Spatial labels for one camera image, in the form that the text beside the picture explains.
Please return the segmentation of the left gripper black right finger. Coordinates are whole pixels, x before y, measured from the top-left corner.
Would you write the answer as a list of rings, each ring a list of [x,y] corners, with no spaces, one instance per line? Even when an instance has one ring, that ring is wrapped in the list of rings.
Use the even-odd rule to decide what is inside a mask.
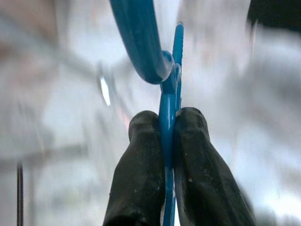
[[[204,115],[193,107],[176,114],[175,194],[182,226],[256,224],[227,163],[210,141]]]

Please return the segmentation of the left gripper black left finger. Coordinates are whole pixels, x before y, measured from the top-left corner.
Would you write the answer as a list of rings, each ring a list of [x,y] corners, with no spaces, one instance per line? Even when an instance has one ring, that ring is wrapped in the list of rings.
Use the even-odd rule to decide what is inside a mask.
[[[159,226],[165,202],[165,169],[158,116],[142,111],[128,129],[129,146],[111,184],[105,226]]]

